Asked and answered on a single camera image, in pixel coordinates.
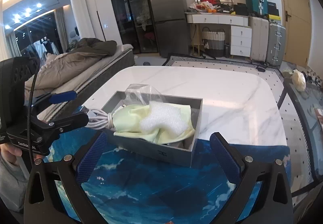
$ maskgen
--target black cable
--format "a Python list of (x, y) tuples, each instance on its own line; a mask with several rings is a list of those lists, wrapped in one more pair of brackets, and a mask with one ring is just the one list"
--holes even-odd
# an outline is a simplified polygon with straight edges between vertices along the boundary
[(191, 38), (191, 44), (192, 44), (192, 42), (193, 42), (193, 39), (194, 39), (194, 37), (195, 37), (195, 33), (196, 33), (196, 28), (197, 28), (197, 25), (195, 25), (195, 30), (194, 30), (194, 34), (193, 34), (193, 37)]
[(32, 150), (32, 143), (31, 143), (31, 136), (30, 136), (30, 115), (31, 115), (31, 105), (33, 103), (33, 94), (34, 94), (34, 89), (35, 89), (35, 84), (36, 84), (36, 79), (37, 79), (37, 74), (39, 72), (39, 60), (35, 59), (37, 61), (37, 68), (34, 74), (33, 78), (33, 83), (31, 84), (31, 89), (30, 89), (30, 95), (29, 95), (29, 101), (28, 101), (28, 112), (27, 112), (27, 141), (28, 141), (28, 150), (29, 150), (29, 157), (30, 157), (30, 162), (31, 166), (34, 164), (34, 157), (33, 157), (33, 150)]

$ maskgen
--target gray refrigerator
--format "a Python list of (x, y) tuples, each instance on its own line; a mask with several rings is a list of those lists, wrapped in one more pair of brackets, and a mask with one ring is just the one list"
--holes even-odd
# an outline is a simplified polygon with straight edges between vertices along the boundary
[(189, 25), (186, 0), (150, 0), (151, 14), (161, 57), (169, 53), (189, 54)]

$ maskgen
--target glass cabinet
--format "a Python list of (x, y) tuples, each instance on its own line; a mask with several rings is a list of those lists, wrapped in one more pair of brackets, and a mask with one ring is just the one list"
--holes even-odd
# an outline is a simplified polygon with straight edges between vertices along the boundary
[(123, 44), (134, 53), (157, 52), (148, 0), (111, 0)]

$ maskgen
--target metal screw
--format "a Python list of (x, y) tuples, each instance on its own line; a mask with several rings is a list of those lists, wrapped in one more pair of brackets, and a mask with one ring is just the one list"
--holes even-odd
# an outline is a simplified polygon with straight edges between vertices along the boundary
[(43, 160), (42, 160), (41, 158), (37, 158), (37, 159), (35, 160), (35, 164), (36, 164), (36, 165), (39, 165), (42, 161), (43, 161)]
[(252, 158), (252, 156), (245, 156), (244, 160), (251, 163), (251, 162), (253, 162), (254, 159)]
[(283, 164), (283, 162), (280, 159), (276, 159), (275, 162), (279, 166), (281, 166)]
[(70, 161), (72, 159), (72, 155), (65, 155), (64, 160), (65, 161)]

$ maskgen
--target curtain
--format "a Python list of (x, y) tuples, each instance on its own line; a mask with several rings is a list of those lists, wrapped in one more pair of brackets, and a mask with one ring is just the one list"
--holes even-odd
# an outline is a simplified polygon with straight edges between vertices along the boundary
[(71, 0), (72, 10), (81, 38), (95, 38), (85, 0)]
[(0, 0), (0, 61), (6, 60), (10, 57), (10, 52), (8, 51), (7, 41), (4, 35), (2, 0)]
[(6, 36), (6, 40), (7, 40), (10, 56), (11, 57), (21, 56), (14, 31), (12, 31), (10, 34)]
[(59, 33), (59, 40), (61, 42), (63, 52), (65, 53), (68, 47), (68, 39), (66, 34), (65, 15), (63, 8), (60, 7), (55, 9), (54, 15), (56, 20), (57, 31)]

